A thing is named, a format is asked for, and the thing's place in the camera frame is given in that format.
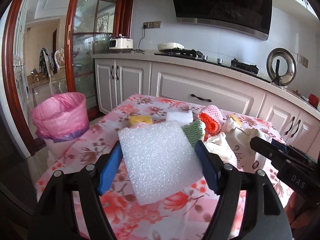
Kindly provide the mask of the person's right hand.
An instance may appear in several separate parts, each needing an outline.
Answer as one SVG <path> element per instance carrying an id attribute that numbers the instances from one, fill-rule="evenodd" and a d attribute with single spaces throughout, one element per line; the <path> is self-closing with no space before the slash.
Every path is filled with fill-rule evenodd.
<path id="1" fill-rule="evenodd" d="M 308 225 L 319 208 L 319 205 L 309 207 L 303 213 L 299 214 L 304 204 L 303 200 L 304 199 L 300 199 L 299 195 L 292 194 L 284 208 L 291 229 L 302 228 Z"/>

